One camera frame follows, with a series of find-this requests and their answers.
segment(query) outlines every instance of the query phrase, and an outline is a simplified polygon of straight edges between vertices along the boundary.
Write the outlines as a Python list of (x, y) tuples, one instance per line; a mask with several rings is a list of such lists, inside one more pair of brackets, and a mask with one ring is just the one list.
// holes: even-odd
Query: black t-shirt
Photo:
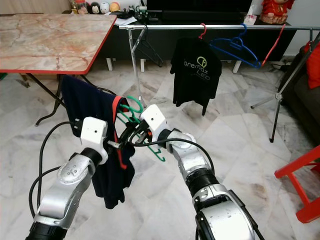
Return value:
[(216, 97), (222, 65), (205, 41), (181, 38), (177, 41), (171, 60), (174, 76), (173, 103), (179, 107), (189, 101), (203, 106), (205, 115), (209, 99)]

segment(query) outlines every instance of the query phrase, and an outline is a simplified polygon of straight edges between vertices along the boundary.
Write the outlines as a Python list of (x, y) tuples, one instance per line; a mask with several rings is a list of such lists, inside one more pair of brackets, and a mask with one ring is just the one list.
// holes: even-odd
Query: red table edge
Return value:
[(99, 48), (95, 52), (95, 55), (93, 56), (91, 62), (89, 63), (88, 67), (84, 71), (59, 71), (59, 70), (27, 70), (27, 69), (0, 69), (0, 73), (8, 73), (8, 74), (75, 74), (75, 75), (85, 75), (89, 72), (92, 64), (96, 60), (96, 57), (98, 53), (100, 52), (100, 49), (102, 48), (103, 44), (107, 40), (107, 37), (112, 30), (112, 28), (115, 25), (115, 22), (117, 20), (117, 16), (115, 16), (115, 19), (113, 23), (111, 24), (111, 27), (109, 31), (106, 33), (104, 39), (102, 40)]

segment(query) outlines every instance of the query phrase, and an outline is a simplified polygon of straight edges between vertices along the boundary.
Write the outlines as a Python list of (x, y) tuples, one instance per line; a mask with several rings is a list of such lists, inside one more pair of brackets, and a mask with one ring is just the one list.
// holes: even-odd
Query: clothes rack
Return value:
[[(282, 25), (247, 25), (246, 26), (248, 30), (281, 30)], [(202, 25), (126, 25), (126, 26), (119, 26), (119, 29), (121, 30), (127, 30), (128, 32), (128, 39), (129, 39), (129, 45), (130, 45), (130, 51), (131, 51), (131, 58), (132, 58), (132, 65), (133, 65), (133, 71), (135, 74), (136, 84), (137, 84), (137, 91), (138, 91), (138, 99), (142, 103), (144, 107), (147, 107), (147, 105), (144, 102), (143, 96), (141, 94), (140, 89), (140, 81), (138, 76), (138, 70), (137, 70), (137, 64), (136, 64), (136, 55), (135, 50), (137, 46), (140, 43), (141, 38), (145, 34), (146, 29), (148, 30), (200, 30), (204, 29), (204, 26)], [(242, 25), (206, 25), (207, 30), (243, 30), (244, 27)], [(276, 127), (277, 127), (277, 121), (278, 121), (278, 115), (279, 115), (279, 109), (281, 101), (283, 100), (282, 93), (289, 84), (289, 82), (295, 77), (296, 73), (303, 67), (303, 65), (306, 63), (308, 57), (312, 54), (315, 47), (320, 42), (320, 32), (317, 34), (315, 39), (313, 38), (313, 31), (320, 31), (320, 27), (313, 27), (313, 26), (288, 26), (286, 25), (284, 27), (285, 30), (303, 30), (303, 31), (309, 31), (309, 39), (310, 39), (310, 48), (309, 51), (305, 54), (305, 56), (302, 58), (298, 66), (295, 68), (295, 70), (292, 72), (286, 83), (283, 85), (283, 87), (278, 90), (273, 97), (269, 97), (267, 99), (264, 99), (263, 101), (254, 104), (251, 106), (252, 109), (254, 109), (257, 106), (260, 106), (262, 104), (265, 104), (273, 99), (276, 100), (276, 108), (274, 112), (274, 120), (273, 120), (273, 128), (272, 132), (270, 134), (270, 142), (274, 142)], [(133, 30), (141, 30), (139, 37), (137, 38), (137, 41), (134, 43), (133, 37), (132, 37), (132, 31)]]

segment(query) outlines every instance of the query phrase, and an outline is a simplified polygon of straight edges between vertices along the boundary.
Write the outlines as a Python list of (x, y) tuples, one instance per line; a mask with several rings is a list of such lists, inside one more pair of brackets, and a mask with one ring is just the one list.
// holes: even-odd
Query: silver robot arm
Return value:
[(103, 147), (107, 127), (105, 121), (93, 117), (83, 120), (80, 140), (84, 150), (80, 154), (73, 154), (59, 168), (54, 184), (41, 201), (26, 240), (65, 238), (96, 167), (108, 159)]
[[(152, 141), (178, 138), (196, 142), (189, 133), (169, 130), (165, 117), (156, 105), (148, 107), (140, 118), (147, 123)], [(264, 239), (245, 205), (232, 190), (219, 184), (209, 163), (195, 145), (167, 141), (159, 147), (166, 148), (177, 160), (192, 196), (201, 240), (254, 240), (254, 230), (260, 239)]]

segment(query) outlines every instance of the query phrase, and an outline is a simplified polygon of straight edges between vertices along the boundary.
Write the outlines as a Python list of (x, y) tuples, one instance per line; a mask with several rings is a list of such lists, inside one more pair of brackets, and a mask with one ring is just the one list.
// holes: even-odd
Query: red doll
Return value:
[(284, 24), (295, 0), (263, 0), (260, 19), (267, 24)]

